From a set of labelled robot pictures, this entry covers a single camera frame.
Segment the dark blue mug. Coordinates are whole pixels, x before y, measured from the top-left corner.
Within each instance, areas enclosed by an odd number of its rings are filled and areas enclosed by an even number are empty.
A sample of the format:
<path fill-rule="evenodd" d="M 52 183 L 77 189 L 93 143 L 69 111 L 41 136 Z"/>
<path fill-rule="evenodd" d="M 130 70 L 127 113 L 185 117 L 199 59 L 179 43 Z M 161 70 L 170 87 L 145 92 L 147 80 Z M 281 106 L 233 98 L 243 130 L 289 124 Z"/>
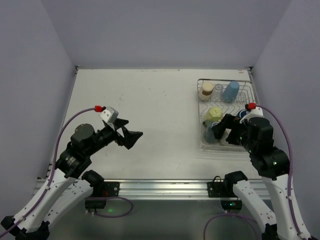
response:
<path fill-rule="evenodd" d="M 237 113 L 236 116 L 237 116 L 238 118 L 242 119 L 244 116 L 247 115 L 247 113 L 248 113 L 248 111 L 247 111 L 246 109 L 242 109 L 242 110 L 240 110 L 240 111 Z"/>

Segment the pale yellow mug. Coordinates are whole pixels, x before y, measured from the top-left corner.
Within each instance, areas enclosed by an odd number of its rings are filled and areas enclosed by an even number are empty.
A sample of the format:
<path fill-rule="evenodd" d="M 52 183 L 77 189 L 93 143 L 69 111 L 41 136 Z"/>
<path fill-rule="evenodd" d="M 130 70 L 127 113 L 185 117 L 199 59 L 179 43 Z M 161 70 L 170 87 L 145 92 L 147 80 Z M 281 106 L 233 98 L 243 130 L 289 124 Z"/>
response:
<path fill-rule="evenodd" d="M 219 107 L 211 107 L 205 114 L 202 124 L 208 126 L 213 122 L 220 122 L 223 118 L 223 111 Z"/>

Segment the cream tumbler brown band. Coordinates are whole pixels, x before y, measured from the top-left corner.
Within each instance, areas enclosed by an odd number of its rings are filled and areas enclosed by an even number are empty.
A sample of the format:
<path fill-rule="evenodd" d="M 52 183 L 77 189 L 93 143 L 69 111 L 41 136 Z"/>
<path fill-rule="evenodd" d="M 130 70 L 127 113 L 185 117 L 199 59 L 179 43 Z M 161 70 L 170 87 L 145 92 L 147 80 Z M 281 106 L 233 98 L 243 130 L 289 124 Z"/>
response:
<path fill-rule="evenodd" d="M 204 81 L 198 90 L 198 97 L 201 101 L 208 101 L 213 93 L 214 85 L 209 81 Z"/>

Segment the grey teal mug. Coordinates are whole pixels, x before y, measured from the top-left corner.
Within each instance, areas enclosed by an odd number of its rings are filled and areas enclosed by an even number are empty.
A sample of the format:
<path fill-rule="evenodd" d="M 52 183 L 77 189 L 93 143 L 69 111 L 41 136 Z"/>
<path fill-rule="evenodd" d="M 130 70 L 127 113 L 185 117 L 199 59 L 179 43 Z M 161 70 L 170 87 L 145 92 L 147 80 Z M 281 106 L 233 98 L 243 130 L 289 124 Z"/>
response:
<path fill-rule="evenodd" d="M 209 144 L 214 144 L 216 143 L 218 140 L 215 138 L 215 134 L 212 130 L 212 127 L 215 125 L 218 125 L 219 122 L 215 121 L 215 122 L 208 122 L 208 125 L 204 131 L 203 137 L 205 139 L 205 141 Z"/>

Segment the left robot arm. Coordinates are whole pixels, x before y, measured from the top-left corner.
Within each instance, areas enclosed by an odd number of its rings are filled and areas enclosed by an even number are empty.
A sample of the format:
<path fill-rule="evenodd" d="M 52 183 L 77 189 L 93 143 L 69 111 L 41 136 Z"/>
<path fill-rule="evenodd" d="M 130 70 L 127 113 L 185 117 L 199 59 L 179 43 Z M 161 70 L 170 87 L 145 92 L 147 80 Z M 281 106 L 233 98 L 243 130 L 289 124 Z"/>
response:
<path fill-rule="evenodd" d="M 72 205 L 90 197 L 103 185 L 103 177 L 94 170 L 87 170 L 91 156 L 115 142 L 131 149 L 143 135 L 130 131 L 128 120 L 116 119 L 105 123 L 101 130 L 94 130 L 86 123 L 79 125 L 66 149 L 60 154 L 52 173 L 30 202 L 13 216 L 6 216 L 1 225 L 17 240 L 46 240 L 50 227 L 68 212 Z"/>

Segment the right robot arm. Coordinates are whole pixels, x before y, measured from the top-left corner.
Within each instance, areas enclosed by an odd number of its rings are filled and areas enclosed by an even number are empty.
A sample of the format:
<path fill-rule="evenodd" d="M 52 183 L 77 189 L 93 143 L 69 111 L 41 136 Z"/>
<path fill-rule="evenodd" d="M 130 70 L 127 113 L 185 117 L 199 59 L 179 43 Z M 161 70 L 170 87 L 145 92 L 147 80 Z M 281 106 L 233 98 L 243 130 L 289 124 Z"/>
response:
<path fill-rule="evenodd" d="M 290 177 L 290 160 L 287 154 L 274 145 L 269 120 L 262 116 L 249 119 L 226 114 L 212 128 L 219 140 L 226 130 L 229 144 L 243 147 L 249 154 L 252 166 L 265 184 L 272 207 L 253 190 L 242 171 L 225 175 L 226 189 L 236 195 L 258 224 L 264 240 L 313 240 L 302 219 Z"/>

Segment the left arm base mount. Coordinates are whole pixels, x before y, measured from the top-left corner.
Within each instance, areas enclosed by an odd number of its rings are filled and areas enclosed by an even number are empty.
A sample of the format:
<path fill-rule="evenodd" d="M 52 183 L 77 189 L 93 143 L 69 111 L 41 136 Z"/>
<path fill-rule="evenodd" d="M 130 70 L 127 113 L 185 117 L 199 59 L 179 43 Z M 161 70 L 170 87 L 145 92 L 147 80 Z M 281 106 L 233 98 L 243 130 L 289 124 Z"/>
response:
<path fill-rule="evenodd" d="M 108 198 L 117 197 L 119 193 L 119 182 L 105 181 L 104 178 L 93 170 L 86 171 L 82 177 L 92 187 L 92 194 L 90 198 Z M 86 210 L 104 209 L 107 204 L 105 199 L 101 200 L 85 200 L 84 207 Z"/>

